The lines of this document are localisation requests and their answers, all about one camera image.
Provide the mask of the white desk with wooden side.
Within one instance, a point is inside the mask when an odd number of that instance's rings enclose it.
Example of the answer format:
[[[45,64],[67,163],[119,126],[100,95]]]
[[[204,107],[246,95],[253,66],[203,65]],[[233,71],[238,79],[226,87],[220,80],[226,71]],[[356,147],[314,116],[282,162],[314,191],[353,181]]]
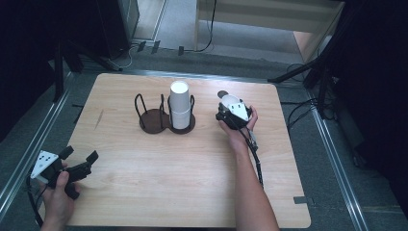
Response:
[[[194,0],[198,21],[215,21],[293,31],[301,57],[310,62],[328,35],[333,35],[345,2],[340,0]]]

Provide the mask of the person's right hand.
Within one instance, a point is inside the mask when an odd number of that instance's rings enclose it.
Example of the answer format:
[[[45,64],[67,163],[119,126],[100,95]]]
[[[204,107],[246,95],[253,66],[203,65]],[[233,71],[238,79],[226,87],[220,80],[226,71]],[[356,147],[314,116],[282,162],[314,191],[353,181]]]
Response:
[[[232,150],[236,153],[243,152],[246,148],[257,150],[258,146],[254,138],[253,130],[258,120],[256,109],[250,107],[251,115],[245,127],[234,130],[231,129],[223,120],[218,122],[220,128],[227,134]]]

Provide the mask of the person's left hand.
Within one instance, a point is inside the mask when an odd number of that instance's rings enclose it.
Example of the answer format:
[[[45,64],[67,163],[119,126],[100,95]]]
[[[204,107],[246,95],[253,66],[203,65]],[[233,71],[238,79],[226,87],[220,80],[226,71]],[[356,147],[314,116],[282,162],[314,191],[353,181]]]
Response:
[[[62,171],[57,179],[56,187],[49,189],[42,185],[43,201],[45,205],[46,219],[60,219],[65,220],[66,223],[71,219],[74,212],[74,200],[70,198],[65,192],[65,186],[68,183],[69,173]]]

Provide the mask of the black metal stand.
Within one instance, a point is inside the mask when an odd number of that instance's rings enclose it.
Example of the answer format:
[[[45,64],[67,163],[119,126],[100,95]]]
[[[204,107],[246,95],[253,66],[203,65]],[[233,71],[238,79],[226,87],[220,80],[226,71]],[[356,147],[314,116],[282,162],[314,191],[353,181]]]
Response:
[[[121,67],[114,67],[112,64],[104,61],[80,44],[69,39],[59,38],[55,44],[54,52],[54,76],[55,76],[55,94],[54,102],[57,102],[64,93],[64,64],[73,72],[81,73],[84,65],[79,57],[85,55],[97,64],[110,71],[121,71]]]

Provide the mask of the black tape strip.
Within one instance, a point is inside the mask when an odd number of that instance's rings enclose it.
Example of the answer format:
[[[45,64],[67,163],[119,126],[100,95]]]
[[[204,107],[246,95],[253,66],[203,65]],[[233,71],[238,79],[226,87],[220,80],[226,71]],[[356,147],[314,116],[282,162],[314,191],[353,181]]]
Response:
[[[308,196],[294,196],[293,201],[294,201],[294,204],[308,204],[311,206],[315,205],[314,199]]]

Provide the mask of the metal floor rail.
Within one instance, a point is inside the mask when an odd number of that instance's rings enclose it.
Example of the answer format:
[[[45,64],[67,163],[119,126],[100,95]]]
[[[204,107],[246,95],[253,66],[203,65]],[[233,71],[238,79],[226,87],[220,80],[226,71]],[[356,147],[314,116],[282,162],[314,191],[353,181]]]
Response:
[[[256,84],[272,84],[268,79],[253,78],[253,77],[235,77],[215,74],[200,74],[200,73],[185,73],[185,72],[171,72],[171,71],[157,71],[157,70],[128,70],[128,71],[114,71],[103,72],[102,74],[114,75],[130,75],[130,76],[146,76],[146,77],[163,77],[163,78],[187,78],[187,79],[206,79],[219,81],[235,81],[244,83]]]
[[[54,95],[46,92],[0,142],[0,221],[13,204],[77,79],[78,74],[69,71],[62,96],[53,102]]]
[[[355,231],[370,231],[363,211],[361,209],[358,198],[353,190],[348,176],[345,172],[342,161],[339,157],[338,150],[335,143],[333,142],[332,136],[329,132],[327,124],[324,119],[322,119],[318,112],[318,103],[313,103],[311,106],[312,115],[315,124],[318,127],[319,134],[326,150],[331,168],[336,177],[339,189],[341,191],[344,205],[348,211],[351,222],[354,226]]]

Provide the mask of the dark brown wire cup holder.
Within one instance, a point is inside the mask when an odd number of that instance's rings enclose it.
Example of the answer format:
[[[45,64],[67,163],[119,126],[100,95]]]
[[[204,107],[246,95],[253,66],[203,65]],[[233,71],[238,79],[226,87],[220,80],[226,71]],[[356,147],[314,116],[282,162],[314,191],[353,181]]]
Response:
[[[179,135],[188,134],[193,130],[195,126],[195,116],[192,113],[195,99],[192,95],[190,97],[190,106],[188,110],[187,121],[188,124],[186,127],[181,128],[180,123],[176,123],[175,113],[172,111],[172,108],[169,104],[170,98],[168,100],[168,111],[165,109],[165,97],[160,96],[160,104],[158,108],[147,109],[143,96],[138,93],[134,99],[134,106],[136,113],[139,117],[139,126],[147,134],[159,134],[165,129],[169,129],[171,132]]]

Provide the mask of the dark glass cabinet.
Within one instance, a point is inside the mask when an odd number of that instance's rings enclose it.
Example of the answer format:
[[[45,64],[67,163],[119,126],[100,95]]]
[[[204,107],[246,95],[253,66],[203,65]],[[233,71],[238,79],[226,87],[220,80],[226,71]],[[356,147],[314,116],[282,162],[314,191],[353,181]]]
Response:
[[[134,38],[140,11],[138,0],[96,0],[109,58],[128,50]]]

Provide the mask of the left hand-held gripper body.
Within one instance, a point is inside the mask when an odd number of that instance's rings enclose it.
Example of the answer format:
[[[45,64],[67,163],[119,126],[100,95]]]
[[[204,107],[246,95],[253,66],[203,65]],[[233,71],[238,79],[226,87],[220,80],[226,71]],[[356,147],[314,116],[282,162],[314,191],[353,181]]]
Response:
[[[69,179],[65,186],[65,192],[70,198],[77,199],[80,194],[76,191],[74,183],[90,175],[92,165],[84,161],[74,167],[64,167],[63,160],[59,157],[59,154],[41,150],[32,170],[31,178],[38,179],[40,182],[54,189],[59,174],[62,171],[67,171],[69,173]]]

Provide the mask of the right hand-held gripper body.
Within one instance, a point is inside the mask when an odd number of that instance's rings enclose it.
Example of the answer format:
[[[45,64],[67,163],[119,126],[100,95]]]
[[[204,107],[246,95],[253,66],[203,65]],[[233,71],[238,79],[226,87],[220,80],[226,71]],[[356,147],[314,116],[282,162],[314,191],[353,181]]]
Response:
[[[226,108],[224,114],[217,112],[216,120],[222,120],[232,130],[239,130],[248,124],[251,114],[252,110],[241,101]]]

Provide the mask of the black tripod stand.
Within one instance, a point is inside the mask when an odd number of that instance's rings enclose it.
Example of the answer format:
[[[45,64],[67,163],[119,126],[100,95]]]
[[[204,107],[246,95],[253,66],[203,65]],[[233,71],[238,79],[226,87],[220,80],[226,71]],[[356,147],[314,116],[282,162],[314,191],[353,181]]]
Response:
[[[357,118],[408,119],[408,0],[345,0],[323,51],[271,81],[281,83],[304,71],[307,88],[337,78],[338,95]]]

